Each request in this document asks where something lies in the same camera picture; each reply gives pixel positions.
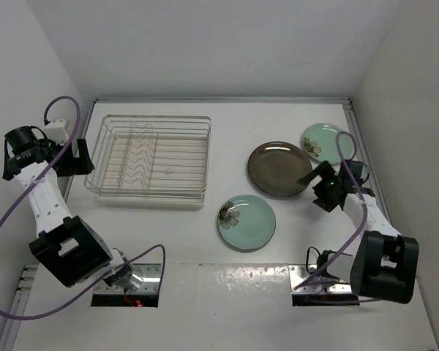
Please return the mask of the small green floral plate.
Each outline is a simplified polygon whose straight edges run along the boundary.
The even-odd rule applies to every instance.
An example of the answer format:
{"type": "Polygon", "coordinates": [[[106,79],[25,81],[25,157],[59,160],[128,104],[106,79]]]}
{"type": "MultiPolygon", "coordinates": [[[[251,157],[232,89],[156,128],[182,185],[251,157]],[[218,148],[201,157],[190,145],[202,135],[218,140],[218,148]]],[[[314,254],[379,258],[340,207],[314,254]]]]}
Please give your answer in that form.
{"type": "Polygon", "coordinates": [[[337,149],[337,135],[341,131],[333,124],[313,124],[302,134],[301,146],[314,161],[338,165],[341,158],[337,149]]]}

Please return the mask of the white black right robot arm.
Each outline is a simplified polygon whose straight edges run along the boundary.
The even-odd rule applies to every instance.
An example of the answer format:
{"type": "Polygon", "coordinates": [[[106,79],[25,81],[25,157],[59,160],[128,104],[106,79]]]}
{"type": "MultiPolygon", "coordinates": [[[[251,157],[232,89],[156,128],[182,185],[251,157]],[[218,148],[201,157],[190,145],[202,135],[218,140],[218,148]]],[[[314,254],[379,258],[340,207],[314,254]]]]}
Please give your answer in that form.
{"type": "Polygon", "coordinates": [[[300,284],[312,285],[344,281],[356,296],[407,304],[413,297],[419,243],[403,236],[379,209],[374,192],[364,187],[363,162],[344,159],[335,170],[322,162],[299,185],[315,178],[314,203],[327,212],[341,208],[356,231],[336,251],[318,256],[317,268],[300,284]]]}

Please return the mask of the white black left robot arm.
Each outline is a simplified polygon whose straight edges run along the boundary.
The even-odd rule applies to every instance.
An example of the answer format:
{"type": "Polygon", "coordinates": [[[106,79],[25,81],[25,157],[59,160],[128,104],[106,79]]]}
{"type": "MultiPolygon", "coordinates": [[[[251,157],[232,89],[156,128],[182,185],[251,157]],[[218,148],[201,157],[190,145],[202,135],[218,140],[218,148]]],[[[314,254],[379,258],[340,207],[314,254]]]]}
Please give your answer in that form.
{"type": "Polygon", "coordinates": [[[78,156],[71,148],[44,135],[37,138],[35,126],[23,126],[4,136],[4,173],[30,192],[37,237],[29,244],[33,256],[64,286],[83,282],[103,268],[109,287],[134,293],[143,283],[127,258],[109,248],[79,216],[73,216],[58,187],[60,177],[88,175],[94,170],[86,141],[79,139],[78,156]]]}

